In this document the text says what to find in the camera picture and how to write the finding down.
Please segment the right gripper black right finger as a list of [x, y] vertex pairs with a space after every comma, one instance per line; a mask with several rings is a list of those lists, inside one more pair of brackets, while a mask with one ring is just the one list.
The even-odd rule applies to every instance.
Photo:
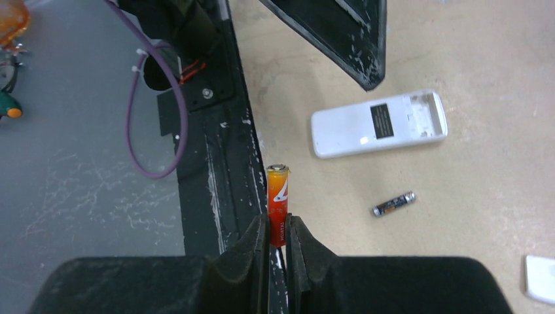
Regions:
[[290, 313], [512, 313], [497, 281], [461, 256], [338, 256], [288, 215]]

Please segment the red orange AAA battery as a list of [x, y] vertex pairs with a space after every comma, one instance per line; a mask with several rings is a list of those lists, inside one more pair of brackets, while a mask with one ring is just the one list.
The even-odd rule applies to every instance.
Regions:
[[275, 164], [267, 167], [267, 213], [270, 221], [270, 243], [286, 244], [285, 223], [288, 215], [289, 167]]

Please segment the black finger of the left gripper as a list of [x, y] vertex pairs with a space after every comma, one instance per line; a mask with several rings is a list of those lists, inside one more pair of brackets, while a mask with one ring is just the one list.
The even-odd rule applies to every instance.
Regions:
[[386, 0], [268, 0], [262, 4], [363, 90], [385, 78]]

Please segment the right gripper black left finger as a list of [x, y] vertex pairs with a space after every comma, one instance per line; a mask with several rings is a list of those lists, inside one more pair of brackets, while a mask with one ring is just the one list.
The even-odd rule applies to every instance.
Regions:
[[267, 313], [266, 215], [217, 258], [76, 258], [55, 269], [30, 313]]

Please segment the white battery cover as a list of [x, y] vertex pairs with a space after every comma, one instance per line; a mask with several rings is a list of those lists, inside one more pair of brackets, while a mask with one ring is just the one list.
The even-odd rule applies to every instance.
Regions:
[[554, 305], [554, 258], [527, 255], [524, 260], [526, 295]]

